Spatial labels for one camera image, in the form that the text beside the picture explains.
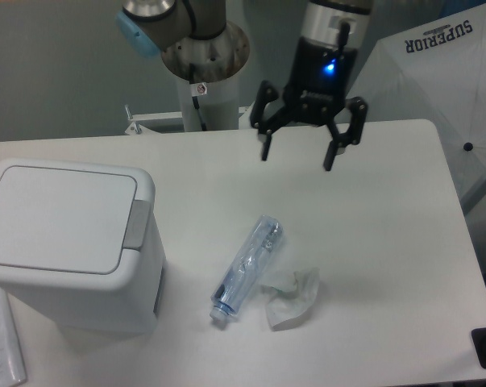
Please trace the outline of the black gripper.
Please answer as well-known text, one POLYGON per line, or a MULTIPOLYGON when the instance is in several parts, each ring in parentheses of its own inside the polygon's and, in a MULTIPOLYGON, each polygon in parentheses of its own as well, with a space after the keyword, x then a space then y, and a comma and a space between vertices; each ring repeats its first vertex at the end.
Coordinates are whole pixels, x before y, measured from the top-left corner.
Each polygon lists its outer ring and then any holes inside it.
POLYGON ((368 114, 368 104, 361 98, 346 100, 347 85, 358 50, 318 45, 301 37, 289 80, 278 90, 270 81, 262 81, 250 113, 250 124, 262 143, 260 159, 266 161, 272 135, 288 123, 325 124, 332 140, 323 168, 330 171, 337 155, 348 145, 358 145, 368 114), (342 133, 334 117, 346 108, 351 113, 347 130, 342 133))

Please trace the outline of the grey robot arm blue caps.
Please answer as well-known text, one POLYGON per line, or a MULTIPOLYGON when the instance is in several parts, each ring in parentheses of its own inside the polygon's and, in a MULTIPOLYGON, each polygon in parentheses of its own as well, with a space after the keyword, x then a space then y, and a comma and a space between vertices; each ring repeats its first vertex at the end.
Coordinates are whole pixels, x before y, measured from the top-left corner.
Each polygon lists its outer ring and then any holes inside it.
MULTIPOLYGON (((272 136, 290 123, 328 129, 323 166, 360 142, 368 104, 347 96, 359 47, 372 11, 369 1, 310 1, 289 79, 283 88, 262 81, 250 124, 267 156, 272 136)), ((239 125, 231 81, 248 61, 244 31, 226 17, 223 1, 126 1, 116 23, 141 56, 159 56, 181 80, 186 131, 219 131, 239 125)))

